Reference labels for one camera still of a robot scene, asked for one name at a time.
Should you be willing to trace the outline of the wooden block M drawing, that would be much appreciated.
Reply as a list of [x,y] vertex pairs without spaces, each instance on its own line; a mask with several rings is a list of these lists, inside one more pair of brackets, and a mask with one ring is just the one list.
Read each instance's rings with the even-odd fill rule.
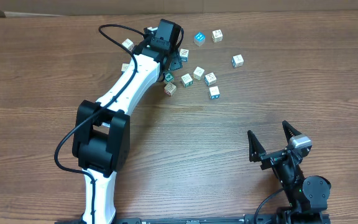
[[187,87],[189,87],[189,86],[191,86],[193,84],[193,79],[190,76],[190,74],[187,73],[187,74],[181,76],[181,82],[182,82],[183,86],[185,88],[187,88]]

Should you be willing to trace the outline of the plain wooden block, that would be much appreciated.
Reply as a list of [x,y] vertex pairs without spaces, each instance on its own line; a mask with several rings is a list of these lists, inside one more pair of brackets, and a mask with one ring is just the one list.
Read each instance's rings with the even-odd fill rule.
[[193,72],[193,77],[197,80],[201,80],[203,74],[204,74],[204,69],[201,67],[196,67]]

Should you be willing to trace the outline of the leaf block blue side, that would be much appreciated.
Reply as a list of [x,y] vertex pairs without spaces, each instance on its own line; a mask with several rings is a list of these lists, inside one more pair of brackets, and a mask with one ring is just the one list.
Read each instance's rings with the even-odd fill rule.
[[189,56],[189,50],[188,49],[180,49],[179,53],[180,53],[181,60],[183,62],[187,62],[188,56]]

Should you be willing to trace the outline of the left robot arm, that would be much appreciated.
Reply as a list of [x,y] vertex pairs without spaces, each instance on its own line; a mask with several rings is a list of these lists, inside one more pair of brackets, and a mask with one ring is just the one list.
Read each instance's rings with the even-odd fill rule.
[[129,153],[131,114],[161,76],[182,68],[181,26],[161,19],[158,27],[141,34],[143,41],[126,50],[131,61],[114,86],[96,102],[83,101],[77,110],[72,153],[86,183],[81,223],[113,222],[115,178]]

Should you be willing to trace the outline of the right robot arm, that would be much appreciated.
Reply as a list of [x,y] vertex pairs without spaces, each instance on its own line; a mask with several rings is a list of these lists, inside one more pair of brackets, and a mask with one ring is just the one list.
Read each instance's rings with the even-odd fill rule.
[[[328,208],[331,183],[328,179],[312,175],[305,177],[300,168],[303,158],[312,148],[311,139],[295,129],[288,121],[282,122],[287,146],[268,154],[256,135],[249,130],[249,160],[260,162],[262,170],[272,169],[282,188],[269,195],[246,220],[251,223],[330,223]],[[279,207],[273,215],[260,215],[262,207],[271,199],[284,192],[288,207]]]

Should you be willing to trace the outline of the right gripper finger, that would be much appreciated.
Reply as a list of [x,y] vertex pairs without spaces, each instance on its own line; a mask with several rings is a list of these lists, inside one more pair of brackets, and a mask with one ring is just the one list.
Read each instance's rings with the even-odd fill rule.
[[262,156],[266,155],[265,149],[251,130],[248,130],[247,137],[249,141],[249,160],[251,162],[261,161]]
[[288,121],[284,120],[282,122],[283,130],[287,139],[287,143],[295,144],[302,138],[302,134],[295,129]]

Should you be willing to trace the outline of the green number four block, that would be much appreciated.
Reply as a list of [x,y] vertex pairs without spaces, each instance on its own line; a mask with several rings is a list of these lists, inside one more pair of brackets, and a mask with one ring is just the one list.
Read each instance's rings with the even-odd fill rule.
[[163,77],[163,82],[165,84],[173,83],[174,82],[174,76],[169,72],[165,73],[164,77]]

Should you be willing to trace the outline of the wooden block animal drawing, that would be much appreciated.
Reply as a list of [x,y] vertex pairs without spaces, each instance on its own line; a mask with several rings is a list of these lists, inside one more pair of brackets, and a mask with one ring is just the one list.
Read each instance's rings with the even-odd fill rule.
[[164,92],[169,95],[172,96],[177,90],[177,87],[173,84],[168,82],[165,87],[164,87]]

